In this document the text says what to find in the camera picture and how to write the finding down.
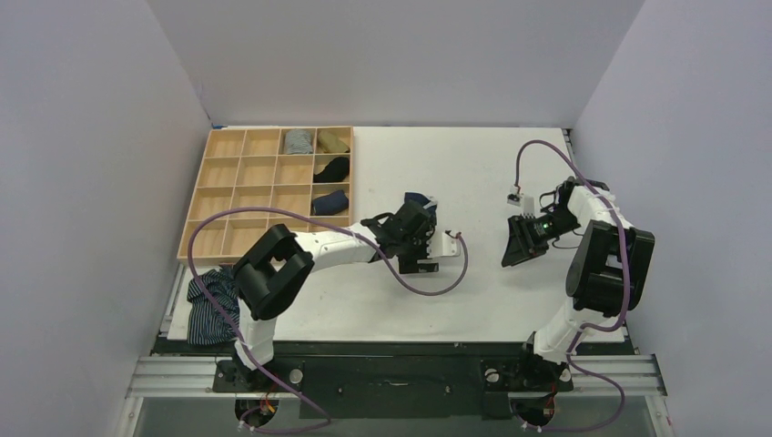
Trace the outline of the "navy white-trimmed bear underwear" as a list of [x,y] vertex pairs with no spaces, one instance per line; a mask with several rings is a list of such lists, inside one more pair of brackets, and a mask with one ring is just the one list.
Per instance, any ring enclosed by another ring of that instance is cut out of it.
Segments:
[[438,205],[436,198],[432,196],[425,196],[422,193],[408,191],[404,193],[404,201],[407,202],[409,200],[418,203],[431,214],[436,214]]

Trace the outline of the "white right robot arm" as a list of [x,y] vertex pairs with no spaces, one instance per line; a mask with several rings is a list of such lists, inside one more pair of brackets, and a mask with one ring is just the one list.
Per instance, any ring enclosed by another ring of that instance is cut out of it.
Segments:
[[569,177],[550,195],[554,200],[540,216],[534,198],[518,188],[508,197],[522,212],[507,220],[504,267],[541,257],[561,236],[583,232],[566,274],[561,309],[531,334],[513,365],[515,380],[526,389],[570,380],[567,357],[576,346],[639,303],[655,247],[655,236],[624,218],[604,182]]

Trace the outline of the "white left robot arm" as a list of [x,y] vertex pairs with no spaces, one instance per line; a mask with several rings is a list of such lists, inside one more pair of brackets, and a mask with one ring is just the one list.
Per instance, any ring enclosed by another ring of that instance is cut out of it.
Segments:
[[298,297],[310,274],[382,261],[402,280],[406,274],[437,271],[439,258],[466,257],[461,233],[437,231],[433,206],[409,199],[396,212],[346,228],[324,224],[316,232],[294,232],[284,224],[270,228],[233,269],[239,304],[234,344],[237,381],[248,391],[269,385],[278,317]]

